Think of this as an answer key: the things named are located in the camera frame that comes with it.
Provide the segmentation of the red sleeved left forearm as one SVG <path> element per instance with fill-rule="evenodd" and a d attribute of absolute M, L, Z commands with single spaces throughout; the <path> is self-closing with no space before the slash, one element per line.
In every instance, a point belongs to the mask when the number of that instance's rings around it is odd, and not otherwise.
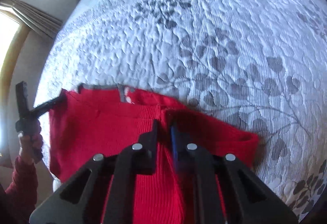
<path fill-rule="evenodd" d="M 18 156 L 12 182 L 1 187 L 1 223 L 28 223 L 36 209 L 38 180 L 34 164 L 27 164 Z"/>

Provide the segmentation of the person's left hand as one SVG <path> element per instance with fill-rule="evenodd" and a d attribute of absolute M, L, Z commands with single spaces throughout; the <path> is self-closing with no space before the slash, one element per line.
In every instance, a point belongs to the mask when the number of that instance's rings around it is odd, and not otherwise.
<path fill-rule="evenodd" d="M 35 132 L 32 135 L 25 135 L 23 132 L 18 133 L 20 143 L 19 156 L 27 165 L 34 163 L 34 149 L 41 150 L 43 146 L 43 137 L 40 134 L 41 126 L 38 119 L 34 122 L 34 128 Z"/>

